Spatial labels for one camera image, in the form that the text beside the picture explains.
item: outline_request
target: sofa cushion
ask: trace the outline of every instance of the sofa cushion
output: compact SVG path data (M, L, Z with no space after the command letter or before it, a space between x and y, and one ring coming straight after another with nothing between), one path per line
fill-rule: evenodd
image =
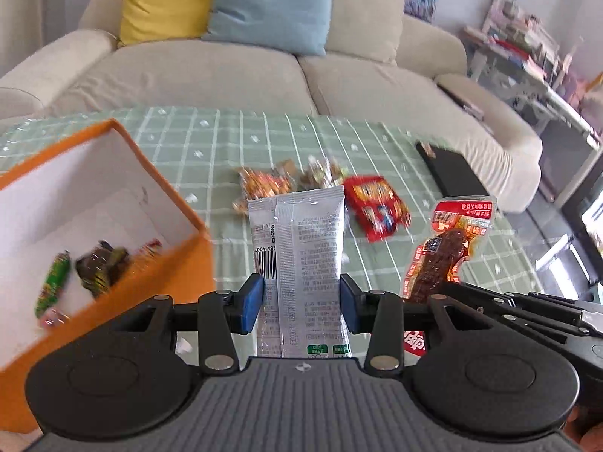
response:
M403 16L404 0L333 0L325 49L392 63Z
M446 73L467 74L467 54L460 39L418 18L402 18L396 63L400 68L433 79Z
M212 0L124 0L120 40L125 45L201 37Z
M328 53L299 58L319 113L384 122L460 151L506 211L523 211L540 182L539 154L518 157L433 81L405 69Z
M331 0L213 0L208 41L324 56Z
M436 77L435 82L479 107L496 141L507 151L540 158L542 141L534 129L488 90L462 75L441 75Z
M46 115L138 105L315 113L293 56L197 40L124 47L90 69Z

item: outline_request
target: candy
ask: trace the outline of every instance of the candy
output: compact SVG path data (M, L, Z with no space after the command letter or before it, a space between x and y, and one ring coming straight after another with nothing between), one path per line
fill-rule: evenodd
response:
M344 181L346 202L370 242L393 235L399 224L408 227L411 214L382 176L351 176Z
M128 265L128 251L124 247L113 248L106 241L75 262L75 270L81 284L96 299L109 291Z
M69 316L66 316L55 307L48 309L40 318L40 328L52 328L67 323Z
M161 255L163 245L158 239L141 246L138 251L130 257L130 265L128 273L139 273L147 269L147 267Z
M459 282L458 271L476 255L494 221L494 197L443 199L435 207L429 231L414 250L402 283L402 297L424 304L442 282Z
M306 190L315 188L336 187L343 184L347 169L342 168L335 160L325 158L319 161L313 156L308 157L308 169L301 176L301 184Z
M283 162L277 165L273 172L241 168L239 175L243 196L233 204L233 208L246 214L248 200L265 199L292 192L294 186L288 167L289 162Z
M46 276L46 282L44 282L41 294L38 296L35 303L35 316L38 319L57 303L58 297L65 286L65 282L67 282L70 270L71 257L69 256L68 251L59 253L54 257L48 275Z

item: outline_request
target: spicy snack package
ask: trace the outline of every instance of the spicy snack package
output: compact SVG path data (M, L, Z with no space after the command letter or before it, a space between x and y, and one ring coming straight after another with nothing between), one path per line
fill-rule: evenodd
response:
M248 200L266 199L295 191L293 177L297 172L291 160L282 161L269 172L246 167L239 168L237 171L243 195L233 203L233 208L242 214L248 214Z
M415 248L402 283L403 299L426 303L441 282L459 282L458 271L477 256L490 235L495 197L449 197L440 200L428 232Z
M349 176L343 186L346 202L371 243L393 235L399 224L410 225L408 207L382 176Z

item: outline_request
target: black phone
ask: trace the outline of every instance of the black phone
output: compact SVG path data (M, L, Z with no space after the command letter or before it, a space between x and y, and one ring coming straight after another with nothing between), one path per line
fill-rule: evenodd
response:
M460 153L422 142L416 147L444 197L490 195Z

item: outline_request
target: black circular disk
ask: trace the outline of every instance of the black circular disk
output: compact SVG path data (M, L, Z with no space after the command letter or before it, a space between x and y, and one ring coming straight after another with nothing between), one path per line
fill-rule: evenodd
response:
M169 418L191 375L168 348L131 333L67 345L32 368L25 392L44 428L75 439L134 435Z
M560 425L578 397L562 356L508 331L459 331L412 371L419 402L460 432L514 439Z

